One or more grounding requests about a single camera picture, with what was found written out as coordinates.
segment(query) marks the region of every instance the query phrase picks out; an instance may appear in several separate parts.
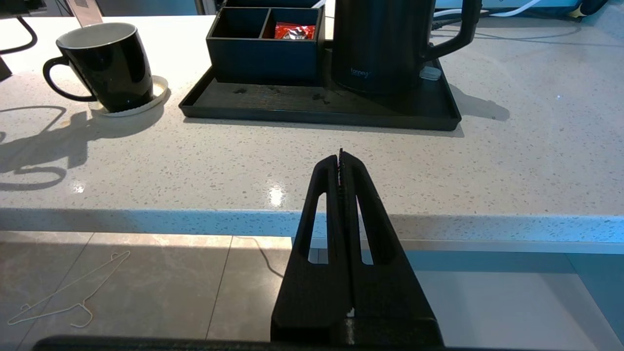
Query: wire hanger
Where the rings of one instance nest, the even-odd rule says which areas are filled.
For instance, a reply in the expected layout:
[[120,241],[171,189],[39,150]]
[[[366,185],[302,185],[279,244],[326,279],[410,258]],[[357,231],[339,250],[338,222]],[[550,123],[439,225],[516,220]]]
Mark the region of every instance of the wire hanger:
[[[91,311],[87,308],[87,306],[85,305],[85,304],[87,303],[87,300],[89,300],[89,299],[90,299],[93,295],[95,295],[95,293],[96,293],[96,292],[97,292],[97,291],[98,291],[98,290],[102,287],[102,285],[104,285],[104,283],[106,283],[106,281],[110,278],[110,276],[111,276],[113,273],[115,273],[115,271],[119,268],[119,266],[120,266],[122,263],[124,263],[124,261],[125,261],[125,260],[127,260],[127,259],[128,259],[128,257],[130,257],[130,251],[126,251],[126,252],[124,252],[124,253],[123,253],[123,254],[121,254],[121,255],[119,255],[118,253],[113,253],[112,255],[110,255],[110,261],[108,261],[108,262],[106,262],[106,263],[102,264],[100,267],[98,267],[98,268],[96,268],[96,269],[94,269],[94,270],[90,271],[89,273],[87,273],[87,274],[83,275],[82,277],[80,277],[80,278],[78,278],[78,279],[74,280],[73,282],[71,282],[71,283],[69,283],[69,284],[65,285],[63,288],[61,288],[61,289],[57,290],[57,291],[56,291],[56,292],[54,292],[52,295],[50,295],[50,296],[47,296],[47,297],[43,298],[41,301],[37,302],[36,304],[34,304],[34,305],[32,305],[32,306],[31,306],[31,305],[29,305],[29,304],[24,304],[24,305],[20,308],[20,309],[22,310],[22,312],[19,312],[19,313],[18,313],[17,315],[15,315],[13,318],[9,319],[6,323],[7,323],[8,325],[16,325],[16,324],[21,323],[21,322],[26,322],[27,320],[34,320],[34,319],[39,319],[39,318],[47,317],[47,316],[49,316],[49,315],[53,315],[53,314],[60,314],[60,313],[63,313],[63,312],[70,311],[70,310],[72,310],[74,307],[80,307],[80,308],[82,308],[83,310],[85,310],[85,311],[89,314],[89,320],[88,320],[85,324],[82,324],[82,325],[77,325],[77,324],[73,324],[73,323],[71,323],[71,324],[69,324],[69,325],[71,325],[72,327],[75,327],[75,328],[84,328],[84,327],[88,326],[88,325],[91,323],[91,321],[93,320],[93,313],[92,313],[92,312],[91,312]],[[81,281],[82,279],[84,279],[84,278],[86,278],[86,277],[90,276],[91,274],[93,274],[93,273],[97,272],[98,270],[100,270],[100,269],[102,269],[102,268],[106,267],[107,265],[111,264],[112,262],[114,262],[114,261],[116,261],[116,260],[118,260],[118,261],[119,261],[119,263],[115,266],[115,268],[112,270],[112,272],[111,272],[109,275],[107,275],[107,276],[106,276],[106,279],[104,279],[104,280],[102,281],[102,283],[101,283],[100,285],[98,285],[98,286],[95,288],[95,290],[93,290],[93,292],[92,292],[91,294],[89,294],[89,296],[87,296],[87,297],[85,297],[84,299],[82,299],[82,302],[78,302],[77,304],[72,305],[71,307],[66,308],[66,309],[62,309],[62,310],[58,310],[58,311],[54,311],[54,312],[49,312],[49,313],[46,313],[46,314],[36,315],[36,316],[34,316],[34,317],[29,317],[29,318],[25,318],[25,319],[20,319],[20,320],[18,320],[18,321],[13,322],[13,320],[14,320],[14,319],[18,318],[18,317],[19,317],[19,316],[21,316],[22,314],[25,314],[26,312],[28,312],[28,311],[32,310],[33,308],[37,307],[38,305],[41,305],[43,302],[45,302],[45,301],[47,301],[47,300],[49,300],[49,299],[53,298],[53,296],[55,296],[55,295],[56,295],[56,294],[58,294],[59,292],[62,292],[63,290],[67,289],[68,287],[70,287],[70,286],[72,286],[72,285],[74,285],[74,284],[78,283],[78,282],[79,282],[79,281]]]

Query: black electric kettle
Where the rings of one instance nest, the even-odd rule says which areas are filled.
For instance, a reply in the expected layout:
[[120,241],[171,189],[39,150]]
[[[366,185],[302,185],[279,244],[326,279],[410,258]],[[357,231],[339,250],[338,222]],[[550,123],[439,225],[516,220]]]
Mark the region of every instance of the black electric kettle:
[[435,0],[336,0],[332,80],[366,94],[409,90],[425,62],[474,37],[481,0],[463,0],[459,34],[429,45]]

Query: white saucer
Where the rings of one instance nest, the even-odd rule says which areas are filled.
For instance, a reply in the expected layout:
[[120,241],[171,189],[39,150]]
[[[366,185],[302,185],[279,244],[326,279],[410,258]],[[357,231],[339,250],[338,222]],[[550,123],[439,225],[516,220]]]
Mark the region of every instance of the white saucer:
[[95,102],[89,103],[89,109],[92,112],[96,112],[98,114],[102,114],[103,116],[109,116],[109,117],[132,116],[133,114],[138,114],[143,111],[147,111],[151,109],[152,107],[158,105],[160,101],[162,101],[162,99],[166,95],[167,87],[169,86],[169,83],[167,82],[167,80],[161,76],[152,76],[152,82],[154,83],[154,99],[152,99],[150,102],[146,103],[143,106],[139,106],[134,109],[129,109],[125,111],[109,112],[104,106],[102,106],[102,104],[99,101],[95,101]]

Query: speckled countertop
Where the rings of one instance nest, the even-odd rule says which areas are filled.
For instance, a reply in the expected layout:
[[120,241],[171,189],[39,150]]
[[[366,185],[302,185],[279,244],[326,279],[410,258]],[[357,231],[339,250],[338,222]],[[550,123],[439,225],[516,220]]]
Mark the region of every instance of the speckled countertop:
[[[624,42],[580,24],[482,20],[441,60],[464,116],[454,132],[185,120],[177,105],[210,65],[212,20],[123,18],[171,95],[111,121],[43,80],[77,21],[27,18],[39,43],[3,57],[14,76],[0,82],[0,229],[294,235],[315,163],[343,147],[411,247],[624,252]],[[0,33],[0,47],[28,40],[15,20]],[[69,69],[52,76],[84,90]]]

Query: kettle handle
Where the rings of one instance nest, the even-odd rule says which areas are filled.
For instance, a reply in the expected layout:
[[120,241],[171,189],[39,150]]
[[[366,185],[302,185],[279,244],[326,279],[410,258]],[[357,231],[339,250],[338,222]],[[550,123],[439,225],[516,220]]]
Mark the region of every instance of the kettle handle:
[[[430,3],[434,7],[431,9],[431,12],[433,13],[436,2],[430,1]],[[477,23],[479,22],[480,15],[481,0],[463,0],[462,24],[459,28],[459,33],[457,33],[456,37],[435,46],[429,46],[428,43],[425,43],[427,48],[424,50],[424,60],[431,61],[437,59],[438,57],[450,54],[453,51],[459,50],[470,44],[474,38],[474,33],[477,30]]]

